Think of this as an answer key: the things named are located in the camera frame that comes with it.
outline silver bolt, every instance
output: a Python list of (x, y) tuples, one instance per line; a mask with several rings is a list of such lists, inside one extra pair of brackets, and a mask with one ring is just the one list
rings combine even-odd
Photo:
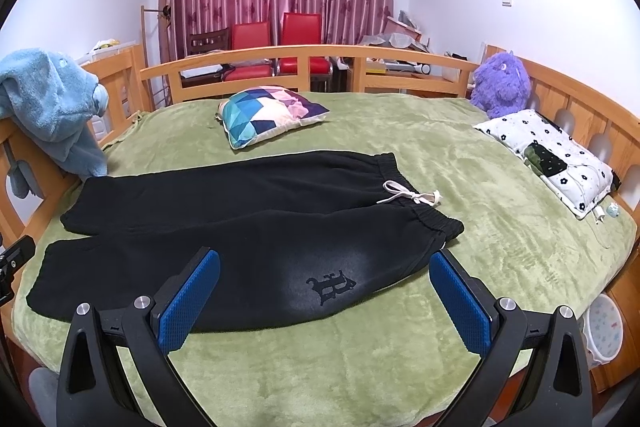
[(141, 295), (133, 301), (133, 305), (139, 310), (145, 309), (147, 306), (149, 306), (149, 304), (151, 304), (151, 299), (146, 295)]
[(502, 299), (500, 299), (499, 304), (500, 308), (502, 308), (503, 310), (507, 310), (508, 312), (516, 309), (516, 301), (508, 297), (503, 297)]
[(574, 311), (569, 306), (560, 306), (560, 314), (566, 319), (574, 316)]
[(89, 303), (83, 302), (78, 306), (78, 308), (76, 308), (76, 313), (78, 315), (86, 315), (90, 309), (91, 309), (91, 306), (89, 306)]

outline white plastic basket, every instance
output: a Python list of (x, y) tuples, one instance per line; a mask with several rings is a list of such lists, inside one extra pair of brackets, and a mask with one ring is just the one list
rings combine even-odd
[(622, 347), (622, 316), (615, 302), (601, 293), (580, 318), (589, 368), (609, 363)]

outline green blanket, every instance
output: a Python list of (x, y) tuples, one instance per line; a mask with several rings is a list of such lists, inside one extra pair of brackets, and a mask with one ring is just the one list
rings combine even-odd
[[(466, 100), (356, 93), (309, 99), (332, 111), (326, 122), (239, 152), (215, 119), (217, 101), (146, 114), (108, 146), (110, 173), (317, 149), (393, 152), (407, 179), (420, 191), (439, 190), (439, 209), (465, 224), (448, 245), (465, 269), (494, 295), (536, 311), (568, 304), (581, 314), (631, 250), (636, 226), (628, 214), (607, 219), (610, 248), (601, 246), (591, 216), (578, 221), (529, 168), (472, 128), (487, 117)], [(66, 195), (27, 265), (13, 315), (21, 343), (56, 370), (68, 325), (36, 315), (25, 297), (45, 247), (77, 237), (58, 218), (78, 190)], [(479, 360), (466, 352), (425, 271), (322, 321), (190, 335), (170, 358), (218, 425), (246, 427), (412, 425), (444, 409)], [(523, 354), (516, 368), (526, 361)], [(128, 353), (124, 363), (143, 411), (159, 421)]]

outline geometric pattern pillow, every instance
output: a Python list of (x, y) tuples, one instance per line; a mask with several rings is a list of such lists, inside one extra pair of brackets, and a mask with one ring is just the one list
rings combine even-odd
[(532, 109), (474, 127), (523, 160), (578, 219), (586, 216), (612, 189), (611, 167)]
[(329, 110), (319, 103), (280, 86), (245, 89), (220, 103), (222, 120), (232, 149), (242, 149), (291, 129), (326, 118)]

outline red chair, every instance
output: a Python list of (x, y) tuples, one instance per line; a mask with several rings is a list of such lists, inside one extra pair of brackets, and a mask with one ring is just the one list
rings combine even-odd
[[(319, 13), (285, 12), (282, 20), (280, 45), (322, 44), (321, 31), (322, 19)], [(334, 73), (334, 67), (324, 57), (311, 57), (309, 71), (311, 74), (331, 75)], [(277, 74), (298, 74), (297, 58), (281, 58), (278, 61)]]
[[(268, 22), (251, 22), (232, 26), (231, 49), (245, 50), (248, 48), (265, 48), (267, 46), (271, 46), (271, 32)], [(236, 67), (225, 75), (224, 80), (226, 82), (265, 76), (273, 76), (271, 63)]]

